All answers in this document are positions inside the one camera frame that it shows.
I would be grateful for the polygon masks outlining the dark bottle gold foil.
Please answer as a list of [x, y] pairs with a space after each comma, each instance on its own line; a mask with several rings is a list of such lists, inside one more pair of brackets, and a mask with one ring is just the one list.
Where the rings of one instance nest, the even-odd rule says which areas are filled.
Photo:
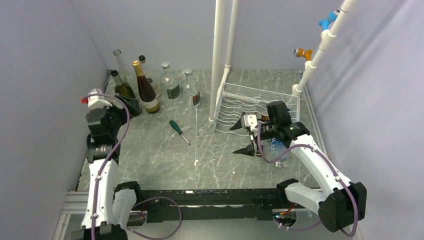
[[138, 86], [138, 93], [144, 109], [149, 114], [155, 114], [160, 110], [160, 103], [157, 100], [156, 93], [145, 76], [141, 63], [138, 60], [132, 62]]

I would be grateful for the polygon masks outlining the dark bottle grey foil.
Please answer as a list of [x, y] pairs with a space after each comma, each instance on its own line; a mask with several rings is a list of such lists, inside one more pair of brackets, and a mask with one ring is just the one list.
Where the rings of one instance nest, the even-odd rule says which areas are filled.
[[112, 76], [115, 82], [115, 87], [114, 87], [115, 94], [121, 94], [128, 98], [137, 99], [133, 89], [122, 82], [117, 70], [111, 70], [110, 75]]

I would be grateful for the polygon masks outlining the blue labelled water bottle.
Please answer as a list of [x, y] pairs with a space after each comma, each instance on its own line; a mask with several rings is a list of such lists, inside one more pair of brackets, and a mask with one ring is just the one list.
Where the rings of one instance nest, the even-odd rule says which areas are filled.
[[[266, 122], [272, 121], [276, 118], [282, 118], [283, 123], [285, 124], [291, 124], [292, 119], [289, 113], [289, 109], [287, 108], [286, 104], [282, 101], [275, 101], [268, 103], [266, 105], [267, 114], [268, 117], [265, 119]], [[262, 143], [264, 156], [268, 160], [274, 160], [279, 155], [284, 153], [286, 151], [286, 146], [283, 142], [279, 142], [274, 138], [263, 140]]]

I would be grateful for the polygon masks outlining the clear bottle white label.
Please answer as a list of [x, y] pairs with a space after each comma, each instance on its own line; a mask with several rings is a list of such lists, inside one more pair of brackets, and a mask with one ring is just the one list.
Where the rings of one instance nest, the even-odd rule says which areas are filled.
[[158, 80], [157, 74], [152, 70], [151, 67], [147, 64], [146, 57], [144, 55], [139, 55], [138, 60], [141, 64], [142, 71], [152, 86], [156, 97], [158, 98], [161, 95], [160, 81]]

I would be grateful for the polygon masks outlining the clear bottle silver cap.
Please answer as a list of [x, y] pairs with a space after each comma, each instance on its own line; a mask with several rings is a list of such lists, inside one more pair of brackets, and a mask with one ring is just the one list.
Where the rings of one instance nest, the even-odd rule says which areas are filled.
[[170, 69], [170, 63], [162, 63], [162, 75], [160, 82], [163, 87], [166, 98], [170, 102], [176, 102], [181, 96], [181, 87], [177, 75]]

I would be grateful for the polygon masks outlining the clear bottle dark green label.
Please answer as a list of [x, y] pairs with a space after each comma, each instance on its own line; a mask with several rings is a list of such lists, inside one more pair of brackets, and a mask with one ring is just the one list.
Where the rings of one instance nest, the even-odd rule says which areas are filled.
[[193, 70], [186, 68], [184, 70], [184, 80], [181, 85], [182, 99], [188, 109], [195, 109], [201, 101], [201, 88]]

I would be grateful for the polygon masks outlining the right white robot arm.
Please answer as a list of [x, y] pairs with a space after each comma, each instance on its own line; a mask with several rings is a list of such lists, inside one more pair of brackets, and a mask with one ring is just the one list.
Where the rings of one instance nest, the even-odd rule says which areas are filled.
[[[306, 187], [296, 179], [279, 183], [275, 200], [282, 207], [298, 204], [315, 213], [319, 222], [330, 232], [341, 231], [349, 238], [355, 236], [358, 222], [365, 217], [367, 189], [361, 182], [352, 182], [325, 156], [306, 126], [293, 122], [283, 101], [266, 104], [268, 119], [256, 114], [242, 113], [230, 130], [245, 129], [250, 144], [234, 151], [247, 156], [260, 155], [268, 164], [280, 161], [289, 152], [306, 166], [320, 190]], [[285, 151], [273, 159], [265, 156], [262, 141], [276, 139]]]

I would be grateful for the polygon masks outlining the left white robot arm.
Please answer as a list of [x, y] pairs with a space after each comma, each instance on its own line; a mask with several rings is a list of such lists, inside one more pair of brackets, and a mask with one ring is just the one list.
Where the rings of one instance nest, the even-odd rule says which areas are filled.
[[140, 186], [136, 181], [124, 182], [114, 187], [121, 140], [121, 126], [129, 126], [132, 117], [142, 112], [136, 98], [117, 93], [110, 95], [92, 92], [80, 102], [91, 107], [86, 114], [90, 130], [87, 136], [86, 160], [89, 166], [90, 184], [87, 206], [79, 230], [70, 234], [72, 240], [126, 240], [126, 229], [132, 210], [144, 203]]

